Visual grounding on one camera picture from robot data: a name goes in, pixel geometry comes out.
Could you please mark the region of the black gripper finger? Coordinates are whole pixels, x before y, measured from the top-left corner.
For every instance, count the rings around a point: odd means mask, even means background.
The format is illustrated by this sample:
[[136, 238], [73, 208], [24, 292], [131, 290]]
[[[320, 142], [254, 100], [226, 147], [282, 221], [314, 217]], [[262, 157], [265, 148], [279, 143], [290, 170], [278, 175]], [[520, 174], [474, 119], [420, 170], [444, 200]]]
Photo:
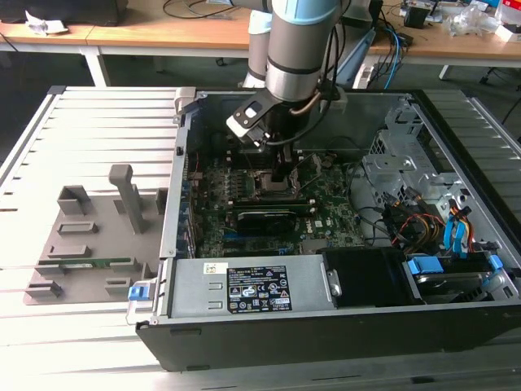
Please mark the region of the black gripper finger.
[[274, 147], [272, 180], [274, 182], [282, 182], [291, 173], [293, 167], [293, 145], [286, 144], [284, 146]]

